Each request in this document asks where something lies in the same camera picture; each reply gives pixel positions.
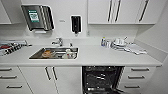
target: white wall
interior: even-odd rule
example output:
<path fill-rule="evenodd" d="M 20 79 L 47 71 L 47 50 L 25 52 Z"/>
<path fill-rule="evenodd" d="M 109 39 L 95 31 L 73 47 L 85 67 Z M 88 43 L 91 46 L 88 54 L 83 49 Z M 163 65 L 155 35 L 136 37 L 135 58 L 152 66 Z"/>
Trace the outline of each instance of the white wall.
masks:
<path fill-rule="evenodd" d="M 86 37 L 86 0 L 22 0 L 23 5 L 48 5 L 51 7 L 55 29 L 47 34 L 35 34 L 30 32 L 26 24 L 0 25 L 0 38 L 49 38 L 56 37 L 74 38 L 71 32 L 71 15 L 80 15 L 82 17 L 82 32 L 80 38 Z"/>
<path fill-rule="evenodd" d="M 146 43 L 156 49 L 168 53 L 168 1 L 156 25 L 142 25 L 137 33 L 136 40 Z M 163 66 L 158 67 L 150 80 L 145 94 L 168 94 L 168 56 Z"/>
<path fill-rule="evenodd" d="M 0 39 L 55 39 L 75 38 L 71 32 L 71 15 L 81 15 L 82 32 L 79 38 L 103 36 L 107 38 L 128 37 L 127 41 L 133 41 L 136 36 L 137 25 L 88 25 L 87 28 L 87 0 L 22 0 L 23 5 L 48 5 L 51 7 L 54 26 L 51 32 L 36 34 L 30 32 L 25 24 L 0 25 Z"/>

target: cabinet handle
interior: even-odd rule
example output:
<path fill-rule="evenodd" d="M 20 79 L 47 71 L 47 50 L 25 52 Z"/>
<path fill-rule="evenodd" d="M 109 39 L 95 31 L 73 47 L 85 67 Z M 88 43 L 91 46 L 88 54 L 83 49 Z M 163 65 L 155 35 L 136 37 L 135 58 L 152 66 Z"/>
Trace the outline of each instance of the cabinet handle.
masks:
<path fill-rule="evenodd" d="M 108 22 L 110 21 L 111 7 L 112 7 L 112 0 L 110 0 L 110 9 L 109 9 Z"/>
<path fill-rule="evenodd" d="M 144 76 L 141 76 L 141 77 L 130 77 L 130 76 L 128 76 L 128 79 L 145 79 L 145 77 Z"/>
<path fill-rule="evenodd" d="M 4 76 L 0 76 L 0 79 L 16 79 L 17 76 L 13 76 L 13 77 L 4 77 Z"/>
<path fill-rule="evenodd" d="M 149 71 L 149 69 L 148 68 L 146 68 L 146 69 L 131 69 L 132 71 Z"/>
<path fill-rule="evenodd" d="M 46 70 L 46 73 L 47 73 L 47 77 L 48 77 L 48 79 L 50 80 L 51 77 L 50 77 L 50 75 L 49 75 L 49 73 L 48 73 L 47 67 L 45 68 L 45 70 Z"/>
<path fill-rule="evenodd" d="M 140 86 L 124 86 L 125 88 L 140 88 Z"/>
<path fill-rule="evenodd" d="M 7 86 L 6 88 L 22 88 L 22 86 Z"/>
<path fill-rule="evenodd" d="M 55 67 L 53 67 L 53 72 L 54 72 L 54 76 L 55 76 L 55 80 L 57 80 L 57 75 L 56 75 L 56 72 L 55 72 Z"/>
<path fill-rule="evenodd" d="M 0 69 L 0 71 L 11 71 L 12 68 L 9 68 L 9 69 Z"/>
<path fill-rule="evenodd" d="M 120 11 L 120 3 L 121 3 L 121 0 L 118 1 L 118 9 L 117 9 L 117 15 L 116 15 L 115 22 L 118 20 L 118 15 L 119 15 L 119 11 Z"/>
<path fill-rule="evenodd" d="M 139 19 L 139 22 L 142 21 L 142 19 L 143 19 L 143 16 L 144 16 L 144 14 L 145 14 L 145 10 L 146 10 L 146 7 L 147 7 L 147 5 L 148 5 L 148 2 L 149 2 L 149 0 L 146 0 L 146 1 L 145 1 L 145 6 L 144 6 L 144 9 L 143 9 L 143 11 L 142 11 L 142 14 L 141 14 L 141 17 L 140 17 L 140 19 Z"/>

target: faucet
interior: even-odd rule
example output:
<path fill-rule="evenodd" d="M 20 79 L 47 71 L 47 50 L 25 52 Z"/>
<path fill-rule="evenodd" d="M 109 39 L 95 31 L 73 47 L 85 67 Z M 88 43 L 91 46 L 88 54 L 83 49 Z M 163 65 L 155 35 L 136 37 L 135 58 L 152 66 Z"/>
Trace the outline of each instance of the faucet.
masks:
<path fill-rule="evenodd" d="M 56 38 L 58 42 L 52 42 L 52 44 L 59 44 L 60 47 L 63 46 L 63 39 L 62 38 Z"/>

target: label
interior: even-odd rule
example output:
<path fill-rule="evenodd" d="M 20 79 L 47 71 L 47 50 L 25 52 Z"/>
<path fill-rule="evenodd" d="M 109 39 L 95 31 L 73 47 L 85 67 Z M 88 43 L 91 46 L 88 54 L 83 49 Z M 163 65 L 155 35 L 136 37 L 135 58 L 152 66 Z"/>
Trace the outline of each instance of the label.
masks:
<path fill-rule="evenodd" d="M 28 10 L 29 16 L 32 22 L 39 22 L 38 14 L 36 10 Z"/>

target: dishwasher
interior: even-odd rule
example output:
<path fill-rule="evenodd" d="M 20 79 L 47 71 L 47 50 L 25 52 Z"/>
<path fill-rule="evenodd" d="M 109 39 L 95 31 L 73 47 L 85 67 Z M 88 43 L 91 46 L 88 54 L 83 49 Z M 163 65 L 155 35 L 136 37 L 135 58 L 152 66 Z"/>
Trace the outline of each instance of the dishwasher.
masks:
<path fill-rule="evenodd" d="M 122 66 L 82 66 L 83 94 L 129 94 L 117 89 Z"/>

